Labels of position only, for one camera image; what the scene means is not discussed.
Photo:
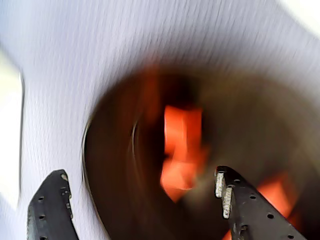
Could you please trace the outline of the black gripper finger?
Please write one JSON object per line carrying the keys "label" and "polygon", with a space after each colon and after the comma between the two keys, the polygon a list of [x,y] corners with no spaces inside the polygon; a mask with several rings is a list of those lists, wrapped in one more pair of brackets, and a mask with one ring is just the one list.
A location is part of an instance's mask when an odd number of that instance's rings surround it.
{"label": "black gripper finger", "polygon": [[77,240],[73,225],[68,175],[52,171],[42,182],[27,210],[28,240]]}
{"label": "black gripper finger", "polygon": [[229,166],[215,170],[215,197],[221,199],[233,240],[304,240],[305,237],[245,178]]}

